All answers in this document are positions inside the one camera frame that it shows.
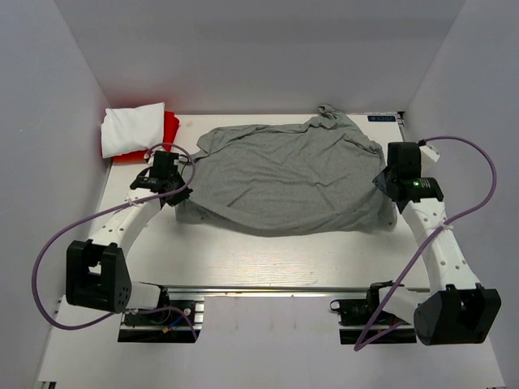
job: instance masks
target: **red cloth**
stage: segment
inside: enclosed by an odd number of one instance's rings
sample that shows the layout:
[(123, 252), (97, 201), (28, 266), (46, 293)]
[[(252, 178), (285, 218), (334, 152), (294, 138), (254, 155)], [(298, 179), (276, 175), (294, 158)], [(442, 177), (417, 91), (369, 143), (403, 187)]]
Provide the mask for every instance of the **red cloth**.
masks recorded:
[[(164, 138), (162, 142), (172, 143), (175, 140), (179, 124), (180, 121), (175, 117), (175, 114), (173, 112), (164, 111)], [(171, 146), (164, 146), (164, 148), (167, 151), (171, 150)], [(115, 156), (114, 162), (140, 162), (144, 159), (145, 152), (146, 150), (141, 150), (137, 152), (128, 152), (127, 154), (124, 154), (122, 156)]]

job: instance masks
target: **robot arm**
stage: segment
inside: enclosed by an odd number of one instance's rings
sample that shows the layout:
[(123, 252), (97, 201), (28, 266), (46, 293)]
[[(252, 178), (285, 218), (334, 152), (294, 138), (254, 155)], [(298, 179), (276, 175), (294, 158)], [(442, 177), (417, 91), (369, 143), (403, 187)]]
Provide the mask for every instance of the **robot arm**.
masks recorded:
[[(156, 152), (149, 175), (146, 169), (131, 184), (128, 201), (184, 186), (177, 159), (176, 153)], [(66, 251), (67, 302), (113, 313), (166, 305), (168, 297), (161, 286), (131, 281), (125, 257), (142, 229), (166, 204), (174, 206), (190, 193), (186, 188), (169, 197), (133, 203), (115, 212), (86, 241), (73, 241)]]
[[(494, 289), (484, 289), (470, 270), (447, 220), (443, 194), (434, 178), (422, 177), (422, 167), (439, 158), (427, 145), (401, 142), (388, 145), (388, 167), (375, 185), (397, 204), (420, 246), (439, 226), (444, 229), (423, 251), (430, 296), (400, 287), (384, 311), (413, 324), (424, 344), (482, 343), (499, 311)], [(373, 284), (368, 301), (375, 310), (391, 283)]]

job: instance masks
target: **blue wire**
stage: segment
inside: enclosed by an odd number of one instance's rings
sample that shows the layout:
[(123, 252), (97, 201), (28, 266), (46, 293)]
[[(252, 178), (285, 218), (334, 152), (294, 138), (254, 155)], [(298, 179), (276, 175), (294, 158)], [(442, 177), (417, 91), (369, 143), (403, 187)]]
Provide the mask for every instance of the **blue wire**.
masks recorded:
[(173, 327), (175, 327), (179, 322), (180, 320), (182, 320), (182, 316), (180, 316), (179, 318), (177, 318), (174, 322), (172, 322), (169, 326), (168, 326), (168, 329), (171, 330)]

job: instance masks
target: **gray wall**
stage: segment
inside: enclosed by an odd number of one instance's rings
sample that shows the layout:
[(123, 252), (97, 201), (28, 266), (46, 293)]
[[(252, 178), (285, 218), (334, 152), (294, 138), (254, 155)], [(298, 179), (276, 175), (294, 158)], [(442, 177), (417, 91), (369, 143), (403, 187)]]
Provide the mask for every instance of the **gray wall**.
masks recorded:
[[(438, 52), (409, 110), (413, 137), (461, 135), (484, 147), (497, 165), (495, 198), (480, 213), (456, 224), (470, 265), (503, 306), (491, 340), (509, 388), (519, 388), (519, 2), (468, 0)], [(488, 191), (485, 162), (463, 144), (436, 144), (442, 157), (435, 175), (450, 214), (480, 201)]]
[(463, 0), (56, 0), (114, 107), (409, 106)]
[[(98, 130), (107, 100), (52, 0), (1, 1), (0, 386), (32, 387), (49, 325), (31, 295), (34, 258), (52, 233), (97, 205), (106, 167)], [(40, 289), (63, 292), (68, 234)]]

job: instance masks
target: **purple hose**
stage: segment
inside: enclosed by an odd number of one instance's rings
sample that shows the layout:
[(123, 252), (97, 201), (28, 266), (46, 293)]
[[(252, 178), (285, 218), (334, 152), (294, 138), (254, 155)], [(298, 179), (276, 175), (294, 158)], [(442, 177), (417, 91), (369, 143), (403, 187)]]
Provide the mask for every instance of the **purple hose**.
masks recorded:
[[(185, 190), (187, 188), (187, 186), (189, 186), (189, 184), (191, 184), (191, 182), (193, 181), (193, 178), (195, 177), (195, 160), (193, 159), (191, 154), (189, 154), (184, 148), (182, 148), (180, 146), (177, 146), (174, 143), (159, 143), (159, 144), (156, 144), (155, 146), (151, 147), (146, 153), (148, 154), (148, 152), (150, 152), (154, 148), (157, 148), (157, 147), (163, 146), (163, 145), (173, 146), (173, 147), (177, 148), (178, 150), (180, 150), (181, 152), (183, 152), (184, 154), (186, 154), (187, 159), (189, 160), (189, 162), (191, 163), (192, 168), (193, 168), (193, 170), (191, 171), (191, 176), (187, 179), (186, 183), (182, 187), (177, 189), (177, 190), (172, 190), (170, 192), (165, 192), (165, 193), (161, 193), (161, 194), (154, 194), (153, 196), (148, 196), (148, 197), (143, 197), (142, 199), (133, 200), (134, 204), (146, 203), (147, 201), (150, 201), (150, 200), (161, 199), (163, 197), (168, 197), (168, 196), (180, 193), (183, 190)], [(106, 314), (104, 316), (101, 316), (100, 318), (92, 320), (91, 322), (84, 323), (84, 324), (78, 324), (76, 326), (67, 326), (65, 324), (58, 323), (56, 320), (54, 320), (52, 318), (52, 316), (50, 316), (47, 313), (47, 311), (45, 310), (45, 307), (41, 303), (40, 294), (38, 293), (38, 285), (37, 285), (38, 269), (40, 268), (41, 260), (43, 259), (43, 256), (45, 255), (45, 252), (64, 233), (70, 231), (71, 229), (77, 227), (78, 225), (82, 225), (84, 223), (87, 223), (90, 220), (94, 220), (94, 219), (96, 219), (96, 218), (98, 218), (100, 216), (104, 216), (104, 215), (107, 215), (109, 213), (120, 211), (120, 210), (128, 208), (130, 206), (131, 205), (129, 203), (122, 203), (122, 204), (119, 204), (119, 205), (117, 205), (115, 207), (111, 207), (109, 209), (105, 209), (104, 211), (100, 211), (98, 213), (94, 213), (93, 215), (84, 217), (83, 219), (78, 220), (78, 221), (68, 225), (67, 227), (59, 230), (57, 233), (55, 233), (49, 239), (48, 242), (46, 242), (43, 245), (43, 248), (41, 249), (40, 253), (36, 257), (36, 262), (34, 263), (34, 267), (32, 268), (31, 288), (32, 288), (32, 297), (34, 298), (34, 302), (36, 303), (36, 307), (40, 311), (41, 316), (43, 316), (43, 318), (47, 322), (49, 322), (51, 325), (55, 326), (56, 328), (59, 328), (60, 330), (66, 330), (66, 331), (82, 330), (83, 328), (87, 328), (87, 327), (93, 326), (94, 324), (98, 324), (99, 322), (101, 322), (101, 321), (105, 320), (106, 318), (109, 318), (110, 316), (113, 315), (111, 313), (110, 314)], [(151, 313), (154, 313), (154, 312), (159, 312), (159, 310), (175, 310), (175, 312), (176, 312), (176, 309), (173, 309), (173, 307), (165, 307), (165, 308), (158, 308), (158, 310), (139, 310), (139, 313), (140, 314), (151, 314)], [(193, 331), (193, 333), (195, 335), (195, 338), (196, 338), (196, 333), (194, 332), (193, 325), (191, 324), (189, 318), (188, 317), (184, 317), (184, 319), (187, 321), (187, 324), (189, 325), (189, 327)]]
[[(472, 146), (473, 148), (478, 150), (478, 152), (481, 155), (483, 155), (485, 160), (487, 160), (488, 164), (490, 165), (491, 172), (492, 172), (492, 185), (491, 185), (490, 190), (488, 191), (487, 197), (485, 197), (485, 199), (478, 205), (476, 205), (472, 208), (469, 208), (466, 211), (460, 212), (460, 213), (454, 215), (453, 217), (448, 218), (444, 222), (445, 224), (451, 224), (453, 221), (456, 221), (456, 220), (462, 218), (463, 216), (467, 216), (472, 212), (476, 212), (481, 207), (484, 207), (485, 205), (487, 205), (487, 203), (490, 201), (490, 199), (492, 198), (492, 196), (494, 195), (494, 192), (495, 192), (495, 187), (497, 185), (497, 171), (495, 169), (495, 165), (494, 165), (494, 162), (492, 161), (492, 158), (490, 158), (490, 156), (487, 154), (487, 152), (485, 152), (482, 148), (480, 148), (476, 143), (474, 143), (468, 139), (461, 138), (459, 136), (445, 135), (445, 136), (435, 136), (433, 138), (424, 139), (424, 141), (430, 142), (432, 140), (443, 140), (443, 139), (457, 140), (459, 142), (469, 144), (470, 146)], [(355, 351), (362, 350), (364, 347), (368, 346), (373, 341), (379, 339), (381, 336), (388, 334), (389, 332), (391, 332), (392, 330), (394, 330), (395, 328), (397, 328), (401, 325), (400, 323), (398, 323), (394, 326), (391, 326), (390, 328), (382, 331), (381, 333), (379, 333), (375, 336), (372, 336), (370, 339), (366, 340), (365, 342), (362, 342), (364, 340), (364, 338), (366, 337), (366, 334), (368, 333), (368, 331), (370, 331), (371, 326), (373, 325), (373, 323), (379, 316), (380, 312), (382, 312), (382, 309), (385, 307), (385, 305), (388, 303), (391, 296), (397, 290), (398, 285), (404, 280), (404, 277), (407, 276), (407, 273), (409, 273), (409, 271), (411, 270), (413, 265), (416, 263), (416, 261), (418, 261), (418, 258), (420, 258), (420, 255), (422, 255), (422, 252), (426, 249), (426, 247), (429, 246), (429, 244), (433, 241), (433, 239), (435, 239), (438, 236), (438, 234), (442, 231), (443, 231), (443, 227), (438, 227), (437, 229), (435, 229), (431, 233), (431, 235), (429, 235), (427, 237), (427, 239), (425, 241), (423, 241), (423, 243), (420, 245), (420, 247), (416, 250), (416, 253), (414, 253), (413, 258), (411, 258), (409, 263), (404, 267), (404, 270), (402, 271), (402, 273), (395, 280), (394, 285), (389, 289), (388, 294), (386, 294), (384, 299), (380, 302), (379, 306), (376, 308), (375, 312), (373, 312), (373, 315), (367, 321), (366, 326), (364, 327), (360, 336), (358, 337), (357, 341), (355, 342), (355, 346), (354, 346)]]

